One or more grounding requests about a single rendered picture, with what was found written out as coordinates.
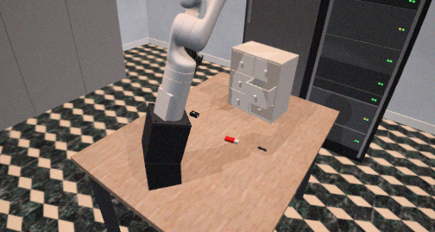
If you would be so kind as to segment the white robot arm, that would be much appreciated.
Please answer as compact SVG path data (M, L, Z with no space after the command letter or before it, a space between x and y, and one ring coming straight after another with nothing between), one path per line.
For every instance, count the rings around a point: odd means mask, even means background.
M205 48L225 2L206 0L206 14L201 20L202 0L180 0L186 13L178 14L173 21L167 63L154 106L154 113L162 120L175 122L183 117L196 69L195 60L184 47L196 52Z

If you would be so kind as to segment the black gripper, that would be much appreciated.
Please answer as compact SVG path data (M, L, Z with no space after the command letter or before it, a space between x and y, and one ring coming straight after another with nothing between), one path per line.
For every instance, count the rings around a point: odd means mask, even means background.
M194 72L194 74L195 74L197 72L197 66L200 66L201 61L202 61L204 56L200 55L199 52L193 51L193 50L191 50L189 48L185 48L185 50L196 62L196 69L195 69L195 72Z

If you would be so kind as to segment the small beige chest of drawers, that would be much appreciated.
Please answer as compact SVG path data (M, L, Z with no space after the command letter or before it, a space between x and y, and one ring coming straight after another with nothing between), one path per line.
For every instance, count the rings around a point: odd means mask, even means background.
M230 62L230 77L231 77L231 70L233 69L231 68L233 50L237 50L239 52L255 56L255 60L258 57L281 65L277 85L258 78L264 82L270 83L271 85L277 86L275 97L274 97L272 115L271 115L270 122L268 123L274 122L285 112L287 112L287 107L289 104L289 99L293 88L293 80L296 72L296 67L298 64L299 55L295 53L289 53L287 51L283 51L278 48L266 46L254 41L250 41L232 48L231 62ZM233 70L238 71L236 69Z

